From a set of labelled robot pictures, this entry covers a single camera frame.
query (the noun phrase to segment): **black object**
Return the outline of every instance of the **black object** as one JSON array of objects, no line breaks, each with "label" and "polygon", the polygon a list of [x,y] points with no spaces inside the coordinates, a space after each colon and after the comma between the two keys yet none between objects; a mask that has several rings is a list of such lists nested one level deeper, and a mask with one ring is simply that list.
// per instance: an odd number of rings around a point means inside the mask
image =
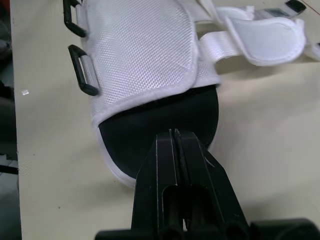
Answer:
[{"label": "black object", "polygon": [[0,173],[18,175],[19,170],[16,167],[0,165]]},{"label": "black object", "polygon": [[87,36],[86,30],[72,22],[71,6],[76,7],[80,4],[77,0],[63,0],[63,19],[65,26],[74,34],[81,38]]},{"label": "black object", "polygon": [[91,86],[90,84],[86,83],[85,75],[82,71],[82,67],[81,67],[81,64],[79,61],[79,58],[81,56],[87,55],[87,53],[85,51],[83,51],[80,47],[77,47],[75,45],[70,45],[68,47],[68,49],[69,49],[72,64],[74,67],[76,79],[78,80],[78,84],[79,84],[80,89],[84,93],[86,93],[90,96],[98,95],[98,93],[99,93],[98,89],[96,87]]},{"label": "black object", "polygon": [[113,162],[135,179],[157,133],[168,129],[189,130],[208,148],[218,117],[218,96],[213,85],[192,88],[120,112],[102,122],[99,130]]},{"label": "black object", "polygon": [[291,8],[297,14],[302,13],[306,9],[306,6],[302,2],[300,2],[298,0],[287,1],[285,3],[285,5],[287,5],[289,8]]},{"label": "black object", "polygon": [[193,132],[175,129],[156,135],[137,175],[131,229],[95,240],[320,240],[320,232],[306,219],[249,226],[223,167]]}]

